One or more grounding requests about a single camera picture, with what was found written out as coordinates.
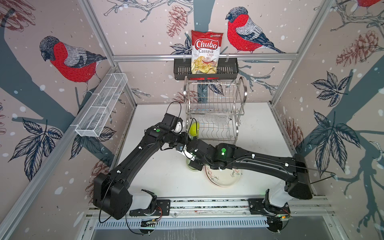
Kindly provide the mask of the pale green bowl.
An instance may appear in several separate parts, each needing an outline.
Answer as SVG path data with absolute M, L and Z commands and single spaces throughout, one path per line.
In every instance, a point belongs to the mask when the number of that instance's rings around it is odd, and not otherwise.
M 187 164 L 187 167 L 189 168 L 189 170 L 193 171 L 193 172 L 197 172 L 198 169 L 194 168 L 193 166 L 190 165 L 192 161 L 189 160 L 189 159 L 186 159 L 186 164 Z

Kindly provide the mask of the lime green bowl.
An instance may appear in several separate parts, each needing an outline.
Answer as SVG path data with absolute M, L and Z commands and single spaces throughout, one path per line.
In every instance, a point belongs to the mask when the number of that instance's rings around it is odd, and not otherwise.
M 191 126 L 189 128 L 189 135 L 191 137 L 198 137 L 199 136 L 199 131 L 200 131 L 200 123 L 199 122 L 196 122 L 196 121 L 193 121 L 191 123 Z

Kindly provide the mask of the white painted ceramic plate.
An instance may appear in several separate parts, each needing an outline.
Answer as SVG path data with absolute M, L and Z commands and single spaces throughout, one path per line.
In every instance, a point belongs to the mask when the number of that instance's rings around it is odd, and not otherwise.
M 211 183 L 223 188 L 233 186 L 242 177 L 241 170 L 236 169 L 213 170 L 209 166 L 205 166 L 205 172 Z

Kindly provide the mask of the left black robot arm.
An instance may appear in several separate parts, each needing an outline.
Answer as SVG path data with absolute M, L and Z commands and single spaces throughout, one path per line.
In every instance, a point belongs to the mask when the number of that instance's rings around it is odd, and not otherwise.
M 183 150 L 188 134 L 182 132 L 183 120 L 165 114 L 163 120 L 145 130 L 144 136 L 134 150 L 107 174 L 94 178 L 93 204 L 116 220 L 131 210 L 146 209 L 155 201 L 155 194 L 143 190 L 132 195 L 128 189 L 145 163 L 167 143 L 170 149 Z

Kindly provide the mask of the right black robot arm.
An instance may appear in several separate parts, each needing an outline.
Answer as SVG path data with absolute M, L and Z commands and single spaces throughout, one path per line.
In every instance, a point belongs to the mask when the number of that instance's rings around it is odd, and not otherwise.
M 251 152 L 235 145 L 207 144 L 201 139 L 188 140 L 187 153 L 194 157 L 193 163 L 213 170 L 248 170 L 280 179 L 272 189 L 267 189 L 265 205 L 282 208 L 291 199 L 311 200 L 313 198 L 309 169 L 304 157 L 276 157 Z

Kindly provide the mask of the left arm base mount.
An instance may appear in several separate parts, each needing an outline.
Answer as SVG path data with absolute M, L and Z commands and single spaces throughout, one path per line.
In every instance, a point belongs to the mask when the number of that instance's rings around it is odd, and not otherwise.
M 170 214 L 170 200 L 152 201 L 146 209 L 137 209 L 129 211 L 130 217 L 161 217 Z

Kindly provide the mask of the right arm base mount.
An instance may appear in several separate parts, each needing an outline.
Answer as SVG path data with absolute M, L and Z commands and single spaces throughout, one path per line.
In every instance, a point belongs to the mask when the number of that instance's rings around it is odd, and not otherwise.
M 289 205 L 287 203 L 285 203 L 285 205 L 280 208 L 280 207 L 271 205 L 265 199 L 248 199 L 248 204 L 249 204 L 251 215 L 275 217 L 275 216 L 291 214 Z

